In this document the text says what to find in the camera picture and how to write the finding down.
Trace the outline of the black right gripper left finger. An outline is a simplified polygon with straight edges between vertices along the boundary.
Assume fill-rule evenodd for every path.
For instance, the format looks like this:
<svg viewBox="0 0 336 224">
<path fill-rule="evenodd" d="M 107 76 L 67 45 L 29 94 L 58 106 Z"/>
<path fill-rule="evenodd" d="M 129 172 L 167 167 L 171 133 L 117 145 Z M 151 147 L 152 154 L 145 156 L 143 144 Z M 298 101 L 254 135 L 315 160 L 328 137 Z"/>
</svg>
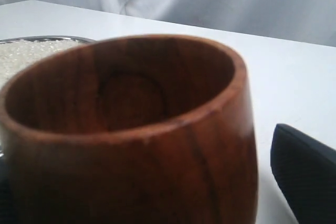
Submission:
<svg viewBox="0 0 336 224">
<path fill-rule="evenodd" d="M 16 223 L 16 214 L 10 191 L 7 168 L 1 155 L 1 223 Z"/>
</svg>

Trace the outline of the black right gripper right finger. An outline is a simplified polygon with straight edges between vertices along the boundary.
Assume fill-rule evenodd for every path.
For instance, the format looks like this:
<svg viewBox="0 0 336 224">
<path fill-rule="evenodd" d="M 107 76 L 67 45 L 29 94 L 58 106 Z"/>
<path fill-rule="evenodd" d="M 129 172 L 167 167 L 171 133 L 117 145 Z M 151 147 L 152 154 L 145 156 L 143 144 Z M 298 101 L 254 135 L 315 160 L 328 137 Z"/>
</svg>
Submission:
<svg viewBox="0 0 336 224">
<path fill-rule="evenodd" d="M 299 223 L 335 223 L 335 150 L 286 124 L 272 137 L 270 166 Z"/>
</svg>

